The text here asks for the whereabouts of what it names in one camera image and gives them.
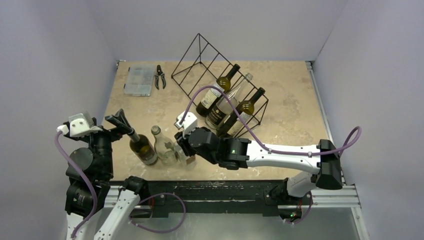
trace gray wall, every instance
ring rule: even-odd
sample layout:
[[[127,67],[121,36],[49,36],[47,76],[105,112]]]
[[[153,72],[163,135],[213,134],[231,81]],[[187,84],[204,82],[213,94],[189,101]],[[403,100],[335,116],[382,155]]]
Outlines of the gray wall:
[[[371,239],[422,239],[424,1],[350,0],[314,70]]]
[[[84,0],[1,1],[0,23],[0,239],[59,239],[68,180],[55,128],[103,115],[115,60]]]
[[[197,33],[236,60],[315,60],[348,0],[90,0],[117,59],[179,60]]]

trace empty bottle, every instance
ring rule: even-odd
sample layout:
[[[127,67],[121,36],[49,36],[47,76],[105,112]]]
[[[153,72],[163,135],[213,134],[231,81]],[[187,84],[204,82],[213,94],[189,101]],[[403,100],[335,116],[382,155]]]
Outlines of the empty bottle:
[[[171,166],[177,162],[177,155],[173,141],[165,136],[159,126],[152,126],[151,133],[154,136],[154,151],[163,165]]]

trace wine rack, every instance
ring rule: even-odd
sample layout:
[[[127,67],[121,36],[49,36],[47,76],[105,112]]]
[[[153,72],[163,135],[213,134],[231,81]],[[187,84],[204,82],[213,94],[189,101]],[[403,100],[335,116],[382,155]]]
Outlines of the wine rack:
[[[223,56],[208,40],[206,40],[200,33],[198,33],[190,46],[185,51],[178,65],[171,74],[171,78],[176,84],[182,89],[185,95],[192,99],[194,93],[203,86],[212,85],[219,77],[224,73],[228,72],[233,67],[233,64]],[[245,75],[238,71],[231,81],[231,88],[236,86]],[[258,88],[251,82],[248,81],[249,85],[245,87],[247,90],[244,94],[243,101],[250,98]],[[207,90],[197,95],[194,100],[196,105],[202,97],[205,95]],[[264,118],[265,111],[268,106],[268,98],[264,94],[255,104],[255,113],[253,117],[249,119],[247,125],[254,129],[261,125]],[[247,129],[243,127],[235,137],[240,137],[247,133]]]

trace green glass bottle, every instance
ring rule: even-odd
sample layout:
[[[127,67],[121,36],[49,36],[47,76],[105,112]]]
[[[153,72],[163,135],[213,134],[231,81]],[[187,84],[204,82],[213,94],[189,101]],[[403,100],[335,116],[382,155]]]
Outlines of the green glass bottle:
[[[265,90],[260,87],[249,100],[244,100],[237,105],[237,112],[245,122],[252,117],[255,112],[255,103],[264,93]],[[225,122],[218,126],[216,135],[218,137],[231,138],[234,137],[243,126],[243,123],[237,118],[236,113],[233,111]]]
[[[227,93],[231,88],[231,79],[239,71],[240,66],[234,64],[231,70],[227,73],[226,76],[219,77],[213,86],[221,89],[224,93]],[[221,93],[216,89],[210,88],[202,100],[197,104],[196,112],[202,116],[206,117],[212,108],[220,100]]]

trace beige tabletop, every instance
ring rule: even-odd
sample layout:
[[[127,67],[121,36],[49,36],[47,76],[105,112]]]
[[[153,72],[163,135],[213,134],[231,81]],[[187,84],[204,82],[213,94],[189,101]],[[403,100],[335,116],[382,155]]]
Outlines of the beige tabletop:
[[[154,86],[149,97],[128,96],[124,93],[124,84],[127,80],[128,68],[133,64],[150,63],[161,65],[166,78],[166,88],[157,90]],[[261,125],[253,132],[263,143],[305,146],[317,144],[320,139],[326,139],[319,105],[308,73],[303,61],[235,61],[233,64],[241,66],[244,74],[253,75],[252,83],[266,90],[269,99],[268,106],[263,116]],[[189,103],[189,98],[180,87],[172,80],[171,74],[176,68],[177,61],[168,62],[120,62],[116,72],[115,82],[110,94],[105,116],[115,114],[119,109],[124,109],[125,115],[131,126],[138,134],[146,135],[151,143],[155,142],[151,134],[151,127],[158,125],[163,133],[171,139],[178,132],[174,123]],[[182,62],[178,70],[189,67],[193,62]],[[227,62],[214,62],[210,71],[219,76],[226,68]],[[195,65],[187,74],[181,85],[190,91],[199,77],[205,71],[201,64]],[[180,82],[186,75],[182,72],[175,76]],[[207,72],[199,82],[196,89],[213,83],[213,76]],[[201,92],[195,99],[199,102],[206,91]],[[193,105],[190,109],[198,117],[198,125],[205,126],[204,118],[199,116]],[[113,127],[104,122],[109,129]],[[252,137],[246,133],[243,138]],[[203,158],[196,157],[196,166],[193,170],[185,170],[180,164],[165,167],[160,162],[154,166],[145,166],[130,150],[129,137],[113,142],[113,180],[124,180],[129,176],[137,176],[146,180],[275,180],[292,177],[299,171],[278,167],[256,167],[239,170],[227,170],[218,165],[212,165]]]

